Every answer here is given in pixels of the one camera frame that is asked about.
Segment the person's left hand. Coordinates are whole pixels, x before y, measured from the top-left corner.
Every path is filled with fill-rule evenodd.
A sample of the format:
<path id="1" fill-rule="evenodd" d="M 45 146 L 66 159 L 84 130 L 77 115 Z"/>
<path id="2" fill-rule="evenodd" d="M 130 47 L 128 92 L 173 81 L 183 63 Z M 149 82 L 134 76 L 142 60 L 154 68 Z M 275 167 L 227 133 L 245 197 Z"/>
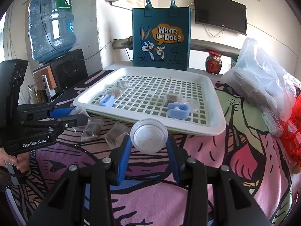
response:
<path id="1" fill-rule="evenodd" d="M 21 153 L 19 155 L 10 156 L 3 148 L 0 148 L 0 166 L 7 167 L 7 164 L 11 164 L 16 167 L 21 173 L 25 173 L 29 170 L 30 153 Z"/>

